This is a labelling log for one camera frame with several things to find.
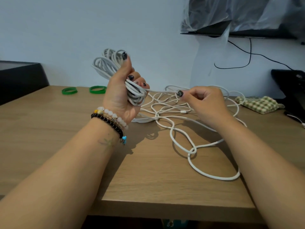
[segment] green checkered fabric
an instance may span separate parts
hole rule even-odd
[[[235,100],[237,103],[241,103],[244,98],[242,96],[238,96],[235,98]],[[242,105],[260,114],[273,112],[278,108],[285,108],[283,104],[277,103],[269,96],[264,96],[263,98],[255,96],[246,97],[246,100]]]

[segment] black wire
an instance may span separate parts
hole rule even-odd
[[[235,68],[243,68],[243,67],[246,67],[246,66],[248,66],[249,64],[250,64],[250,62],[251,62],[251,56],[252,56],[252,41],[251,41],[251,38],[249,38],[249,40],[250,40],[250,53],[249,52],[247,52],[247,53],[249,53],[250,54],[250,59],[249,59],[249,62],[248,62],[248,64],[247,65],[245,65],[245,66],[239,66],[239,67],[229,67],[229,68],[226,68],[226,69],[235,69]]]
[[[288,65],[286,65],[286,64],[284,64],[284,63],[281,63],[281,62],[278,62],[278,61],[275,61],[275,60],[272,60],[272,59],[270,59],[270,58],[268,58],[268,57],[266,57],[266,56],[264,56],[264,55],[262,55],[262,54],[255,54],[255,53],[252,53],[252,43],[251,43],[251,38],[249,38],[249,39],[250,39],[250,52],[247,52],[247,51],[245,51],[245,50],[241,49],[239,46],[235,45],[233,42],[231,42],[231,41],[229,41],[229,40],[228,40],[228,42],[229,42],[229,43],[233,44],[233,45],[234,45],[234,46],[236,46],[238,49],[242,50],[243,52],[245,52],[245,53],[247,53],[247,54],[250,54],[250,60],[249,60],[249,63],[248,63],[247,65],[245,65],[245,66],[248,66],[248,65],[250,64],[250,61],[251,61],[251,55],[260,55],[260,56],[262,56],[262,57],[264,57],[264,58],[266,58],[266,59],[268,59],[268,60],[270,60],[270,61],[272,61],[272,62],[276,62],[276,63],[282,64],[282,65],[284,65],[284,66],[288,67],[290,70],[294,70],[294,69],[292,69],[291,67],[289,67]],[[245,66],[241,66],[241,67],[232,67],[232,68],[228,68],[228,69],[233,69],[233,68],[242,68],[242,67],[245,67]]]

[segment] right hand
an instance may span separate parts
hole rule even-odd
[[[189,103],[199,118],[209,126],[217,128],[218,125],[233,119],[219,88],[196,86],[182,92],[181,100]]]

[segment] wooden table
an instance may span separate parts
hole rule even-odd
[[[59,150],[101,106],[103,95],[78,88],[70,96],[60,86],[48,86],[0,106],[0,194],[14,186]],[[248,127],[284,158],[305,172],[305,130],[283,111],[260,115],[241,108]],[[220,137],[189,121],[175,119],[195,144]],[[202,221],[263,222],[245,186],[204,177],[173,144],[169,130],[155,122],[130,124],[126,146],[118,145],[101,181],[90,214],[192,219]],[[184,136],[175,134],[191,148]],[[201,148],[193,163],[209,174],[230,177],[236,164],[226,145]]]

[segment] bracelet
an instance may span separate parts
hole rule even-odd
[[[117,122],[121,127],[123,127],[124,130],[128,129],[128,125],[126,124],[126,122],[124,122],[124,120],[121,117],[118,117],[115,113],[113,113],[112,111],[105,109],[104,107],[98,107],[94,113],[97,114],[106,114],[109,116],[109,118],[112,118],[115,122]]]
[[[101,120],[109,124],[111,127],[113,127],[113,129],[117,131],[120,135],[120,143],[123,143],[124,145],[126,144],[127,136],[124,136],[123,130],[118,125],[116,125],[116,123],[113,122],[113,120],[108,119],[106,116],[97,113],[91,114],[91,119],[94,117],[100,118]]]

